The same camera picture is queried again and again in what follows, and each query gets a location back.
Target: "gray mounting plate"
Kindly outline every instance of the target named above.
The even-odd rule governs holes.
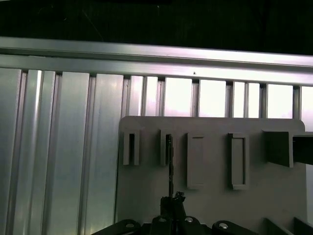
[[[160,199],[168,196],[164,137],[172,134],[174,192],[185,193],[187,215],[209,227],[229,220],[261,234],[267,217],[292,231],[295,216],[307,218],[306,168],[267,162],[264,130],[298,133],[305,127],[292,119],[123,118],[116,222],[150,223],[159,215]]]

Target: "dark background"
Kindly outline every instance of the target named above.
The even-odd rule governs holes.
[[[313,55],[313,1],[0,1],[0,36]]]

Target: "rectangular slot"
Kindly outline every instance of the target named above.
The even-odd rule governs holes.
[[[204,136],[188,133],[187,149],[187,187],[201,189],[203,187],[203,155]]]
[[[249,143],[248,136],[231,135],[231,184],[236,190],[248,188],[249,184]]]
[[[292,136],[288,131],[265,131],[267,161],[292,168]]]
[[[160,165],[166,166],[168,164],[169,150],[167,149],[167,140],[172,136],[172,146],[175,149],[175,135],[172,129],[162,129],[160,131]]]
[[[135,154],[135,135],[129,134],[129,161],[134,163],[134,154]]]
[[[123,165],[139,165],[139,131],[125,131]]]
[[[313,133],[294,135],[292,138],[293,161],[313,165]]]

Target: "corrugated metal panel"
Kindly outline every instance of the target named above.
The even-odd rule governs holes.
[[[94,63],[86,61],[90,68],[101,65]],[[255,83],[247,73],[240,79],[238,71],[233,80],[236,74],[222,80],[226,71],[215,77],[217,70],[206,69],[202,75],[212,80],[180,78],[184,71],[176,65],[167,65],[174,77],[168,70],[157,77],[156,67],[149,65],[146,76],[0,69],[1,234],[89,235],[112,224],[124,116],[302,116],[313,130],[312,87]],[[297,81],[297,74],[281,73]],[[309,197],[312,175],[308,167]]]

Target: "bolt head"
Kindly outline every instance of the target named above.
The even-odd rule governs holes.
[[[127,225],[126,225],[126,228],[133,228],[133,227],[134,227],[133,224],[127,224]]]
[[[194,220],[192,218],[190,218],[190,217],[186,217],[185,221],[187,221],[188,223],[192,223]]]
[[[220,223],[219,227],[221,227],[222,229],[228,229],[228,225],[225,223]]]

